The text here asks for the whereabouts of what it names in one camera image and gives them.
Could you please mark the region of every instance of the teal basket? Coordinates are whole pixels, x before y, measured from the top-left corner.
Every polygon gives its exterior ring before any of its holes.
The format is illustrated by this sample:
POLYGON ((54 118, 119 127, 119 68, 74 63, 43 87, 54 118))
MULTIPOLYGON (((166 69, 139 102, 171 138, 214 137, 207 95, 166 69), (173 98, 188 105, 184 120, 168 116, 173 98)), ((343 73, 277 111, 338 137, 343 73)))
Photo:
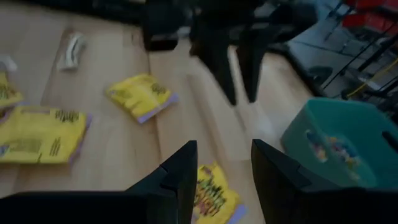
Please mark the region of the teal basket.
POLYGON ((314 98, 282 136, 286 154, 342 187, 398 187, 395 124, 374 105, 314 98))

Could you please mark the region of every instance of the wooden table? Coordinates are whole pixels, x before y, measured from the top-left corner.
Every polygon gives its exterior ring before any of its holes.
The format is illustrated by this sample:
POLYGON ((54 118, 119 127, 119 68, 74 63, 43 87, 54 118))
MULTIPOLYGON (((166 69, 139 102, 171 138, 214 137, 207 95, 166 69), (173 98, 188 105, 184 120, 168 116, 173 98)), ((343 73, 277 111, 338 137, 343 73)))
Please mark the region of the wooden table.
POLYGON ((28 190, 124 190, 195 139, 199 164, 218 162, 247 206, 241 223, 264 223, 252 179, 251 139, 282 150, 279 138, 311 97, 283 57, 265 55, 258 101, 249 105, 230 49, 239 87, 239 105, 232 108, 208 70, 188 56, 186 40, 172 52, 147 54, 135 27, 6 2, 0 2, 0 29, 0 54, 17 62, 10 81, 26 102, 93 115, 73 164, 2 164, 0 197, 28 190), (65 29, 84 33, 88 41, 75 73, 55 68, 65 48, 65 29), (104 91, 112 83, 149 72, 180 101, 138 124, 104 91))

